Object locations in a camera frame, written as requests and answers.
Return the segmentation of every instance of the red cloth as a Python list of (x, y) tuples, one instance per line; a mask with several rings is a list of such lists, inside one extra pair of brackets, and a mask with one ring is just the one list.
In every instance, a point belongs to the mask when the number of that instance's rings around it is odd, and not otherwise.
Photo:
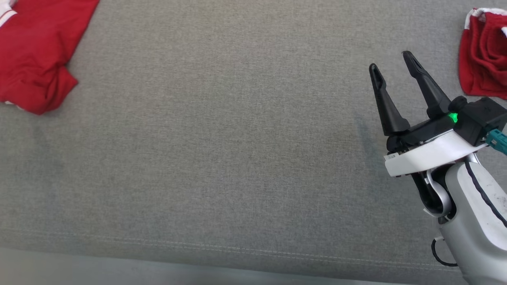
[(78, 83), (65, 68), (99, 0), (21, 0), (0, 27), (0, 101), (34, 114)]
[(468, 95), (507, 99), (507, 11), (473, 9), (459, 48), (459, 80)]

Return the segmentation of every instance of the black cable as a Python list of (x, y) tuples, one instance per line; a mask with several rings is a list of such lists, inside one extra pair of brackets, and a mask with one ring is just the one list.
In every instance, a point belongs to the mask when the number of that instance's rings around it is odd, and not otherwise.
[(431, 252), (433, 253), (433, 256), (435, 257), (435, 259), (438, 262), (440, 262), (440, 264), (445, 265), (445, 266), (450, 266), (450, 267), (456, 267), (456, 266), (458, 266), (456, 263), (448, 263), (448, 262), (442, 261), (439, 258), (439, 256), (437, 255), (437, 250), (435, 249), (435, 244), (436, 243), (437, 243), (437, 240), (433, 239), (433, 242), (431, 243)]
[(477, 188), (477, 191), (481, 193), (481, 197), (486, 202), (486, 205), (488, 205), (491, 208), (491, 211), (495, 216), (502, 221), (503, 225), (507, 228), (507, 221), (504, 217), (498, 212), (498, 210), (495, 208), (493, 203), (491, 203), (491, 200), (488, 198), (484, 190), (482, 189), (481, 185), (479, 184), (479, 181), (477, 181), (477, 177), (475, 177), (475, 174), (472, 172), (472, 168), (470, 167), (470, 162), (465, 161), (466, 171), (468, 171), (468, 175), (472, 178), (472, 182), (474, 182), (475, 187)]

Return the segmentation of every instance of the teal cable connector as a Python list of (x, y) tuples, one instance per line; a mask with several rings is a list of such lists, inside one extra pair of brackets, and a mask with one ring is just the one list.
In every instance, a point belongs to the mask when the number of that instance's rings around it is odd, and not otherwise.
[(507, 136), (505, 136), (498, 129), (494, 129), (489, 132), (488, 136), (486, 137), (486, 143), (489, 144), (492, 148), (507, 155)]

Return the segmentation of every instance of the green led light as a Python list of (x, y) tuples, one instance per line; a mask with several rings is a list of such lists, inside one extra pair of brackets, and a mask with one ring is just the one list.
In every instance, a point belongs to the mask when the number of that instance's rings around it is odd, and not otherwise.
[(457, 113), (449, 113), (448, 116), (454, 121), (454, 123), (458, 122), (458, 114)]

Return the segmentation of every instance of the gray fabric surface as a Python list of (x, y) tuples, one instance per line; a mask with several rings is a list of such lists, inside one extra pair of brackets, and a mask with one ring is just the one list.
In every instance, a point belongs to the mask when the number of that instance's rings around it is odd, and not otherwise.
[[(413, 182), (383, 166), (367, 68), (420, 122), (401, 52), (452, 99), (465, 15), (501, 4), (102, 0), (61, 108), (0, 106), (0, 246), (461, 283)], [(505, 157), (480, 158), (506, 188)]]
[(214, 266), (63, 255), (0, 247), (8, 285), (392, 285)]

